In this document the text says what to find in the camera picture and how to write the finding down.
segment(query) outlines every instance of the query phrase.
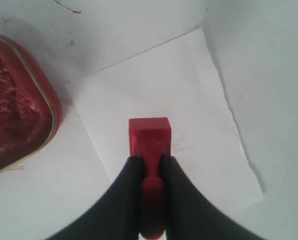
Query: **white table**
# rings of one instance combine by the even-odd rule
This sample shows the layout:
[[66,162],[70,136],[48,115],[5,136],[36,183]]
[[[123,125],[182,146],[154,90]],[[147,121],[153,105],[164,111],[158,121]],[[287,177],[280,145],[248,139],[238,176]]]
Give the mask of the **white table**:
[[264,192],[232,217],[268,239],[298,240],[298,0],[62,4],[81,14],[53,0],[0,0],[0,34],[25,46],[56,88],[203,27]]

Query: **sheet of paper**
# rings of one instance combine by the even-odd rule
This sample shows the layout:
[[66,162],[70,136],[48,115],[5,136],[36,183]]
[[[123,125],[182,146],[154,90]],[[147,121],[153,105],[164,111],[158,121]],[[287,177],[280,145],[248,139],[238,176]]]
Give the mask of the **sheet of paper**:
[[54,139],[0,174],[0,240],[46,239],[82,215],[110,185],[76,109],[68,96],[61,102],[64,120]]
[[110,180],[129,156],[128,119],[168,117],[172,154],[225,212],[262,199],[201,29],[68,85]]

